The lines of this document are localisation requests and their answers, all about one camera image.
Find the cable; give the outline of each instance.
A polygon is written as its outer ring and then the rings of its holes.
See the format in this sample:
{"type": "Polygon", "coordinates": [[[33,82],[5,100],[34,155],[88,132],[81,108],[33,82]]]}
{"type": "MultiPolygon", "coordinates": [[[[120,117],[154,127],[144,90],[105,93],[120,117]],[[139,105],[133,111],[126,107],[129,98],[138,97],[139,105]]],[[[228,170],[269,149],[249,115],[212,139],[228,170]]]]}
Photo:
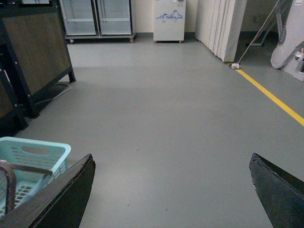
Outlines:
{"type": "Polygon", "coordinates": [[[240,63],[240,61],[242,60],[242,58],[244,57],[244,55],[247,53],[247,51],[249,50],[250,46],[253,44],[253,42],[255,42],[256,38],[259,36],[259,33],[261,32],[261,30],[263,29],[263,27],[265,26],[266,22],[268,21],[268,19],[270,18],[270,16],[272,15],[272,13],[275,11],[276,6],[278,5],[278,3],[280,2],[280,0],[278,0],[275,4],[275,6],[273,7],[272,11],[270,12],[270,14],[268,15],[268,17],[266,18],[264,24],[262,25],[262,27],[260,28],[260,30],[257,32],[256,36],[253,38],[253,40],[251,41],[251,43],[248,45],[246,51],[244,52],[244,54],[242,55],[242,57],[239,59],[239,61],[237,62],[237,64],[240,63]]]}
{"type": "Polygon", "coordinates": [[[72,89],[72,87],[70,87],[69,85],[66,85],[66,84],[56,84],[56,86],[65,86],[65,87],[68,87],[68,89],[62,91],[60,94],[58,94],[57,96],[54,96],[53,98],[50,98],[48,100],[44,100],[44,101],[40,101],[38,103],[36,103],[35,105],[38,105],[38,104],[41,104],[41,103],[44,103],[44,102],[48,102],[48,101],[52,101],[60,96],[62,96],[63,94],[67,93],[68,91],[70,91],[72,89]]]}

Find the light blue plastic basket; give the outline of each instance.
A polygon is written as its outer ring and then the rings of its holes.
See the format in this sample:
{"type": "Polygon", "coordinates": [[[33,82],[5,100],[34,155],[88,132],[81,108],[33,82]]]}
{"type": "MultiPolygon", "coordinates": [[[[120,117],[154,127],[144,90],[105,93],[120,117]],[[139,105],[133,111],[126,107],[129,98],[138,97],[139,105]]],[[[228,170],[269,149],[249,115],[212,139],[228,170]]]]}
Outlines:
{"type": "MultiPolygon", "coordinates": [[[[15,208],[43,189],[67,169],[67,156],[71,147],[67,144],[13,137],[0,138],[0,160],[52,170],[50,178],[43,174],[14,171],[17,177],[15,208]]],[[[5,213],[7,181],[0,172],[0,217],[5,213]]]]}

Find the glass door refrigerator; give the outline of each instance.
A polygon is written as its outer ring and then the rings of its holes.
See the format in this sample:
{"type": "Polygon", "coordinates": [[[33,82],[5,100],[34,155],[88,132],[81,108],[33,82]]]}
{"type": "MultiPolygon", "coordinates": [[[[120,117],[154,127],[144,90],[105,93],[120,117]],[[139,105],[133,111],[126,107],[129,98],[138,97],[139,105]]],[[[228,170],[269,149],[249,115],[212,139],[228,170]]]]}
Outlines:
{"type": "Polygon", "coordinates": [[[129,38],[134,42],[133,0],[59,0],[66,39],[129,38]]]}

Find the gray floor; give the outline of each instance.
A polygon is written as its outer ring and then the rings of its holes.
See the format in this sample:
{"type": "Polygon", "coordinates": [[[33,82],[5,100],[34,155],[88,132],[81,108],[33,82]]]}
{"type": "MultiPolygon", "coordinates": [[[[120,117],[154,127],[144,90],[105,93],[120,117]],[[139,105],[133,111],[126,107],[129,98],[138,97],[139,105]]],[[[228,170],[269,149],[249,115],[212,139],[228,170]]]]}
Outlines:
{"type": "MultiPolygon", "coordinates": [[[[69,50],[77,82],[16,137],[93,154],[81,228],[272,227],[248,165],[257,152],[304,180],[298,122],[195,40],[69,50]]],[[[244,71],[304,116],[303,83],[254,55],[244,71]]]]}

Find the yellow tape line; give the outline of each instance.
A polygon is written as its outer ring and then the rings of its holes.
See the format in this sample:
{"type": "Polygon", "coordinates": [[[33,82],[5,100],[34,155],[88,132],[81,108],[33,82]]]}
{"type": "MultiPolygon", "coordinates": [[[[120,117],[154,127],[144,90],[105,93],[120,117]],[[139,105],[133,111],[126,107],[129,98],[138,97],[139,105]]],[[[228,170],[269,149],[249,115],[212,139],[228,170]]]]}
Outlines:
{"type": "Polygon", "coordinates": [[[242,70],[237,70],[245,79],[251,82],[256,88],[258,88],[263,94],[268,96],[274,103],[276,103],[279,107],[281,107],[285,112],[287,112],[292,118],[294,118],[297,122],[299,122],[302,126],[304,126],[304,118],[301,117],[298,113],[292,110],[290,107],[285,105],[282,101],[280,101],[276,96],[274,96],[271,92],[261,86],[256,80],[250,77],[242,70]]]}

